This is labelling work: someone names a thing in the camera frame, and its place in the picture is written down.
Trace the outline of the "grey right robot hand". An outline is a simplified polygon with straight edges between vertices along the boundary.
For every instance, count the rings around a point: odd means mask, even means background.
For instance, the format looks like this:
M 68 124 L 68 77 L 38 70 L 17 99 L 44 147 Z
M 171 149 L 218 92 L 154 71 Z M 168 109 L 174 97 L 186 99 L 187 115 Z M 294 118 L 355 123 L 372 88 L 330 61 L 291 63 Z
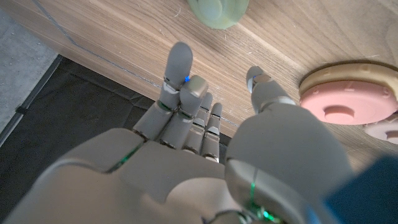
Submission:
M 353 177 L 345 150 L 259 67 L 254 115 L 218 159 L 222 106 L 170 50 L 159 99 L 132 129 L 113 128 L 49 166 L 6 223 L 336 223 L 326 196 Z

